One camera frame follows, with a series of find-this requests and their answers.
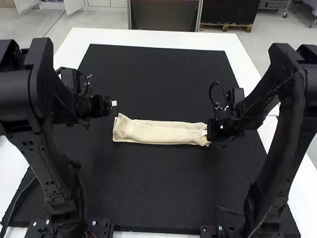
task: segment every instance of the black mat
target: black mat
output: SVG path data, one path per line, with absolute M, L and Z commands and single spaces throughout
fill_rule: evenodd
M 225 52 L 90 45 L 79 69 L 93 74 L 94 93 L 118 101 L 114 114 L 93 120 L 89 131 L 79 125 L 55 127 L 61 151 L 82 162 L 87 216 L 110 218 L 116 230 L 197 234 L 200 225 L 216 224 L 216 206 L 243 210 L 249 184 L 265 159 L 256 131 L 225 149 L 217 143 L 203 148 L 112 142 L 118 112 L 132 119 L 213 117 L 210 83 L 219 80 L 225 90 L 237 86 Z M 20 187 L 32 176 L 29 170 Z M 35 188 L 11 225 L 44 219 L 43 201 L 41 188 Z M 244 222 L 220 218 L 224 225 Z M 298 235 L 290 213 L 283 232 Z

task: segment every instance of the towel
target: towel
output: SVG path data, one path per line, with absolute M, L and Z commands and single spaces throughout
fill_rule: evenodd
M 202 122 L 157 121 L 130 119 L 119 113 L 114 119 L 114 142 L 143 144 L 190 144 L 209 146 L 207 125 Z

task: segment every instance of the cabinet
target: cabinet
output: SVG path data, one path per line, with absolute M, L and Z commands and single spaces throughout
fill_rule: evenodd
M 70 15 L 78 11 L 79 9 L 85 7 L 85 0 L 64 0 L 64 2 L 41 2 L 40 0 L 14 0 L 14 2 L 19 14 L 38 4 L 40 5 L 41 9 L 61 9 L 62 5 L 66 10 L 67 15 Z
M 127 12 L 127 0 L 63 0 L 59 2 L 42 2 L 41 0 L 0 0 L 0 5 L 4 1 L 14 1 L 19 14 L 38 4 L 40 9 L 65 9 L 67 15 L 78 10 Z
M 110 6 L 110 0 L 88 0 L 89 6 Z
M 0 7 L 15 7 L 14 0 L 0 0 Z
M 128 0 L 87 0 L 87 10 L 127 12 Z

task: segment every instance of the floor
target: floor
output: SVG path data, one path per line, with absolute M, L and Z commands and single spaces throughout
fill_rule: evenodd
M 296 14 L 292 6 L 288 17 L 282 12 L 260 11 L 252 33 L 240 27 L 229 27 L 227 34 L 235 33 L 245 47 L 259 73 L 263 75 L 269 65 L 267 50 L 273 42 L 287 42 L 298 48 L 301 44 L 317 44 L 317 25 L 308 28 L 312 16 L 304 7 Z M 63 10 L 30 11 L 18 15 L 14 8 L 0 8 L 0 39 L 15 39 L 21 47 L 29 47 L 34 37 L 50 37 L 55 52 L 72 27 L 127 29 L 127 14 L 118 12 L 79 11 L 67 16 Z M 204 29 L 203 32 L 221 32 L 221 28 Z M 308 154 L 317 167 L 317 137 Z

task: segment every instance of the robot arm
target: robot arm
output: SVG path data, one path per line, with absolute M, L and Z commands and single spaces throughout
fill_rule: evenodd
M 61 73 L 73 82 L 72 89 L 53 68 L 49 38 L 34 39 L 28 50 L 13 40 L 0 41 L 0 135 L 24 154 L 38 178 L 54 232 L 78 238 L 85 229 L 83 189 L 76 170 L 55 145 L 53 123 L 72 126 L 107 116 L 111 100 L 79 95 L 79 72 Z
M 301 45 L 295 51 L 274 43 L 269 55 L 271 64 L 251 94 L 244 98 L 242 89 L 229 90 L 222 117 L 209 120 L 208 126 L 210 141 L 229 141 L 258 129 L 281 102 L 270 150 L 245 199 L 244 238 L 255 232 L 264 237 L 281 234 L 290 186 L 317 132 L 317 47 Z

